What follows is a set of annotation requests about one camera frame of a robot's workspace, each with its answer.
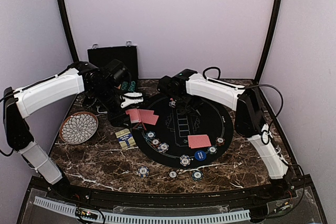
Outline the white blue chip top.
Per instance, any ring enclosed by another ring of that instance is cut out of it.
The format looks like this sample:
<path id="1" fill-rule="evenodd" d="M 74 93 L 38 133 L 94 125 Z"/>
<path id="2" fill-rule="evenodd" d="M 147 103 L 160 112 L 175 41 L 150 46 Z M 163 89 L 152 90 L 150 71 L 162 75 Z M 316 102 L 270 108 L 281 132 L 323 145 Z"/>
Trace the white blue chip top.
<path id="1" fill-rule="evenodd" d="M 176 100 L 174 100 L 174 99 L 170 99 L 170 101 L 169 101 L 169 106 L 170 106 L 171 108 L 175 108 L 175 107 L 176 107 Z"/>

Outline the blue small blind button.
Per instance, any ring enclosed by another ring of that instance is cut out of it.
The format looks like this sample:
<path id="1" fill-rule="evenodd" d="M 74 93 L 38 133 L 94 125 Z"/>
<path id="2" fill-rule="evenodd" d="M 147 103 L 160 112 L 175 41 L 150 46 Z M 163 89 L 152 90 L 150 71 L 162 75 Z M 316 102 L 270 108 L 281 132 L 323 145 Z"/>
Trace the blue small blind button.
<path id="1" fill-rule="evenodd" d="M 206 152 L 205 151 L 196 151 L 194 154 L 194 157 L 198 161 L 204 161 L 207 158 Z"/>

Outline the orange chip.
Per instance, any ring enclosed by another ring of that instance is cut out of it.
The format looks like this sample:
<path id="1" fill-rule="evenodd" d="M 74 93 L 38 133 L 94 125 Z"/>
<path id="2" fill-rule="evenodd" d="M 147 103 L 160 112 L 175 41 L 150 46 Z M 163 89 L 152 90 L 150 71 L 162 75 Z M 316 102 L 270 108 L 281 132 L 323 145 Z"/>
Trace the orange chip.
<path id="1" fill-rule="evenodd" d="M 161 144 L 160 140 L 155 138 L 151 140 L 151 145 L 154 147 L 158 147 Z"/>

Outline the red playing card deck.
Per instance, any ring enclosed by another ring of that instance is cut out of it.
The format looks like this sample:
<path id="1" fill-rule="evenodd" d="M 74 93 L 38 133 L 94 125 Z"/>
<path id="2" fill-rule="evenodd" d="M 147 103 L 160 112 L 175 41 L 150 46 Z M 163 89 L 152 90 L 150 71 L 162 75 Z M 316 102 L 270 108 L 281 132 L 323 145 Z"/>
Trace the red playing card deck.
<path id="1" fill-rule="evenodd" d="M 141 116 L 138 109 L 128 109 L 125 111 L 125 113 L 130 117 L 130 121 L 132 124 L 141 122 Z"/>

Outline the teal blue chip stack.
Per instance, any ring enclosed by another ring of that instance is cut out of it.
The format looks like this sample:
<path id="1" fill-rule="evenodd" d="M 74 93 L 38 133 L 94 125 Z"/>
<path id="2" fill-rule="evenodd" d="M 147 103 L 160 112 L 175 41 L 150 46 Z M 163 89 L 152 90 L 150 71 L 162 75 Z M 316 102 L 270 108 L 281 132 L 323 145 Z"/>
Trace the teal blue chip stack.
<path id="1" fill-rule="evenodd" d="M 193 181 L 200 181 L 204 177 L 203 173 L 199 170 L 192 171 L 192 179 Z"/>

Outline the brown white chip stack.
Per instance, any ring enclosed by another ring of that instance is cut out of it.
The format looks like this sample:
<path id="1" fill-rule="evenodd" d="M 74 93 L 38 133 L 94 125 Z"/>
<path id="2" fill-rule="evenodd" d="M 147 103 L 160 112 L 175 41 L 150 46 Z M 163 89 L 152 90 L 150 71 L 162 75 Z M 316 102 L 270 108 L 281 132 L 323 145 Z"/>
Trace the brown white chip stack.
<path id="1" fill-rule="evenodd" d="M 167 177 L 169 180 L 176 180 L 178 178 L 178 173 L 174 170 L 168 172 Z"/>

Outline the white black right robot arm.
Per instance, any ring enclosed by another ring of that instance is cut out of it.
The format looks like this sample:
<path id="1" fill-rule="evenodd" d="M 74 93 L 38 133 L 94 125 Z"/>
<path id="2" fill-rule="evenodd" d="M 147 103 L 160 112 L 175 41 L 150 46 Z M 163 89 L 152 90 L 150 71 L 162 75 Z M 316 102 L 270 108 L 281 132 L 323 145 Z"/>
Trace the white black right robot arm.
<path id="1" fill-rule="evenodd" d="M 186 109 L 195 110 L 196 98 L 206 98 L 234 111 L 234 129 L 256 149 L 268 171 L 268 195 L 278 200 L 288 191 L 291 170 L 272 136 L 257 89 L 229 84 L 190 69 L 172 77 L 166 88 L 168 95 L 177 103 L 184 103 Z"/>

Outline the blue white chip stack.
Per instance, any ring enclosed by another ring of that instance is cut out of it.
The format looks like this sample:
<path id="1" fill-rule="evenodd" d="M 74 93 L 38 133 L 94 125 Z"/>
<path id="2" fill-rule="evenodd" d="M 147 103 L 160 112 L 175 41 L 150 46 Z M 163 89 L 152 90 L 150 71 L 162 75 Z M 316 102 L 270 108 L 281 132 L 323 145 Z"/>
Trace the blue white chip stack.
<path id="1" fill-rule="evenodd" d="M 149 169 L 146 166 L 139 167 L 138 176 L 141 178 L 147 178 L 149 176 Z"/>

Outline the red chip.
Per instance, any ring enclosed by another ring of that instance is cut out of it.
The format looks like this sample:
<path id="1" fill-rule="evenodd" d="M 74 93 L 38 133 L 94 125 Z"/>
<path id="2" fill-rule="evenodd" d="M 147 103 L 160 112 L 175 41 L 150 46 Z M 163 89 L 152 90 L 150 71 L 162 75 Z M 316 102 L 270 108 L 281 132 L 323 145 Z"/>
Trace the red chip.
<path id="1" fill-rule="evenodd" d="M 217 144 L 218 146 L 222 146 L 222 145 L 225 144 L 225 140 L 224 140 L 222 137 L 218 137 L 218 138 L 216 139 L 216 144 Z"/>

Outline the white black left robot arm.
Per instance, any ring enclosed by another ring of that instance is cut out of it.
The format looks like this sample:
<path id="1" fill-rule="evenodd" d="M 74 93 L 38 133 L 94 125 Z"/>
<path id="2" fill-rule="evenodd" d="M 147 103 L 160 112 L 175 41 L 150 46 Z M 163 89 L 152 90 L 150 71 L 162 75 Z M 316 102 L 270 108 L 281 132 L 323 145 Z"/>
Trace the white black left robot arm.
<path id="1" fill-rule="evenodd" d="M 8 146 L 12 152 L 20 153 L 47 183 L 54 185 L 53 191 L 61 200 L 71 200 L 74 197 L 74 189 L 67 184 L 68 179 L 61 169 L 34 140 L 26 118 L 63 98 L 85 93 L 106 109 L 112 126 L 124 125 L 129 121 L 124 115 L 125 109 L 143 102 L 141 93 L 118 88 L 124 81 L 131 80 L 130 71 L 119 60 L 113 60 L 103 68 L 78 61 L 60 74 L 29 86 L 15 90 L 11 87 L 6 88 L 1 102 Z"/>

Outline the white blue chip bottom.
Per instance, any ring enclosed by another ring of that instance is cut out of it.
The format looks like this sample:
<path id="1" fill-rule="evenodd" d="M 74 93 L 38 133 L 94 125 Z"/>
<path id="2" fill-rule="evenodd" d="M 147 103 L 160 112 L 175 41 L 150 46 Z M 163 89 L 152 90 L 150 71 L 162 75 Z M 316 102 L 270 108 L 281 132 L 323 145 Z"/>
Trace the white blue chip bottom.
<path id="1" fill-rule="evenodd" d="M 191 159 L 188 155 L 182 155 L 180 157 L 180 164 L 182 166 L 186 167 L 186 166 L 190 165 L 190 163 L 191 163 Z"/>

